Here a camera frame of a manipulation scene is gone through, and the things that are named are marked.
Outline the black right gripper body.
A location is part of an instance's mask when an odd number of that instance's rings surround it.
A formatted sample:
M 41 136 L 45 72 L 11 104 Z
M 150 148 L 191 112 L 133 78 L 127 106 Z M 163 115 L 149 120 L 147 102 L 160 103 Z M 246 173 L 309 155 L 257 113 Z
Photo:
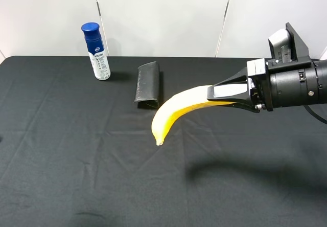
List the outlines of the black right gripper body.
M 264 58 L 248 61 L 247 77 L 254 107 L 258 110 L 273 111 L 268 62 Z

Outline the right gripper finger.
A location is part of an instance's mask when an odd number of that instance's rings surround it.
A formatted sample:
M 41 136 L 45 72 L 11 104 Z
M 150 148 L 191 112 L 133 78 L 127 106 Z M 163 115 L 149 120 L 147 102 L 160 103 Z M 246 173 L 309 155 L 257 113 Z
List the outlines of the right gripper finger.
M 230 102 L 230 101 L 221 101 L 221 100 L 208 100 L 208 104 L 211 106 L 222 106 L 222 107 L 230 107 L 230 108 L 238 108 L 247 110 L 253 113 L 259 113 L 260 110 L 256 109 L 255 106 L 249 105 L 246 103 L 240 103 L 240 102 Z
M 209 101 L 240 101 L 248 98 L 247 68 L 207 88 Z

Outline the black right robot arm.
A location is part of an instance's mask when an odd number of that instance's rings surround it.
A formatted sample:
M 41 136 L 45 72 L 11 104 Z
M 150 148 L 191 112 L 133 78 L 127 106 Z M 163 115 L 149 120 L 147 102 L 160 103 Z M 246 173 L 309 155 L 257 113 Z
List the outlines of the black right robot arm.
M 278 63 L 255 59 L 207 89 L 207 99 L 258 113 L 326 103 L 326 60 Z

